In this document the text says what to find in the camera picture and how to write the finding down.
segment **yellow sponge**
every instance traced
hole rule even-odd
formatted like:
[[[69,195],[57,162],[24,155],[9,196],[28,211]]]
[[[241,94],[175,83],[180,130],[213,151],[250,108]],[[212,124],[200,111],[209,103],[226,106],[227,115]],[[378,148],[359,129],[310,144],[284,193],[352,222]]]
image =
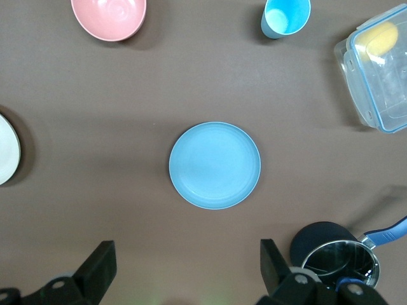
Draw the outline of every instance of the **yellow sponge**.
[[[358,35],[355,46],[363,61],[380,57],[390,51],[397,42],[399,32],[392,22],[383,22]]]

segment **plate rim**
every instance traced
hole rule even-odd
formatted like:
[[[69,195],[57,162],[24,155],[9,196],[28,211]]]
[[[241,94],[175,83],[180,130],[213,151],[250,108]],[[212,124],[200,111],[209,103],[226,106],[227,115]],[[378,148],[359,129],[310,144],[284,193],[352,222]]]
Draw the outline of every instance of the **plate rim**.
[[[192,130],[194,130],[194,129],[196,129],[196,128],[203,127],[203,126],[205,126],[205,125],[215,125],[215,124],[220,124],[220,125],[232,127],[233,129],[236,129],[237,131],[239,131],[240,133],[242,133],[243,135],[245,135],[245,137],[248,139],[248,141],[252,144],[252,146],[253,146],[253,148],[254,148],[253,151],[256,153],[256,154],[255,154],[255,158],[256,158],[256,162],[258,161],[258,173],[256,173],[256,176],[255,176],[256,178],[253,179],[253,181],[254,181],[253,187],[250,188],[250,190],[247,192],[247,194],[245,194],[245,196],[243,196],[242,198],[240,198],[237,202],[233,202],[232,204],[228,204],[228,205],[226,205],[226,206],[224,206],[224,207],[205,207],[205,206],[199,205],[199,204],[197,204],[197,203],[191,202],[190,200],[186,199],[186,198],[184,197],[184,195],[182,194],[182,192],[180,192],[180,190],[178,190],[178,188],[176,187],[176,184],[174,183],[173,176],[171,175],[171,160],[172,160],[172,158],[173,158],[173,153],[174,153],[174,150],[175,150],[176,146],[178,145],[178,143],[181,141],[181,139],[182,139],[187,133],[189,133],[190,131],[192,131]],[[185,132],[183,132],[182,135],[176,140],[176,143],[173,145],[173,147],[172,147],[172,149],[171,149],[171,153],[170,153],[170,158],[169,158],[169,175],[170,175],[171,183],[172,183],[172,185],[174,186],[174,188],[176,189],[176,191],[178,192],[178,194],[179,194],[184,200],[186,200],[188,203],[191,203],[192,205],[195,205],[196,207],[203,208],[203,209],[206,209],[206,210],[224,210],[225,208],[234,207],[235,205],[238,205],[239,203],[241,203],[242,201],[244,201],[244,200],[254,191],[254,189],[256,188],[256,186],[257,186],[257,184],[258,184],[258,182],[259,182],[259,179],[260,179],[260,175],[261,175],[261,156],[260,156],[260,151],[259,151],[259,149],[258,149],[256,143],[253,141],[252,137],[251,137],[247,132],[245,132],[243,129],[241,129],[240,127],[238,127],[238,126],[236,126],[236,125],[233,125],[233,124],[227,123],[227,122],[223,122],[223,121],[208,121],[208,122],[199,123],[199,124],[196,124],[196,125],[190,127],[190,128],[187,129]]]

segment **white plate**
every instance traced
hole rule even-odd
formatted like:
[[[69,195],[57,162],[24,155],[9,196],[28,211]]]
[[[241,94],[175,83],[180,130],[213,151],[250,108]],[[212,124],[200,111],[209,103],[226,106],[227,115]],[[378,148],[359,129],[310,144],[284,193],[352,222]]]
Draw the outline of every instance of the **white plate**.
[[[15,173],[20,162],[20,142],[10,123],[0,114],[0,185]]]

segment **saucepan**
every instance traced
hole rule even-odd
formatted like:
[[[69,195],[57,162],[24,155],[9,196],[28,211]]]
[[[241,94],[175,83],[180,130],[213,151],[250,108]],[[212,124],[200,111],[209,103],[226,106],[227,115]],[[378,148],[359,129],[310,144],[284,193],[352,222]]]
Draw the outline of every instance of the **saucepan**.
[[[357,239],[334,222],[315,222],[293,238],[293,266],[312,270],[328,288],[345,282],[360,282],[375,288],[380,265],[373,249],[407,234],[407,216],[391,227],[364,233]]]

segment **blue plate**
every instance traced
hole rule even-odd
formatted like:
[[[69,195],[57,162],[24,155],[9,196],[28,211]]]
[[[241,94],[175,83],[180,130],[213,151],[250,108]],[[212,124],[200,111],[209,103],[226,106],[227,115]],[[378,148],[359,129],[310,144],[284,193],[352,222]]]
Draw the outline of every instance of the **blue plate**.
[[[240,203],[260,176],[260,154],[236,126],[208,122],[194,126],[176,142],[170,177],[178,193],[200,208],[218,210]]]

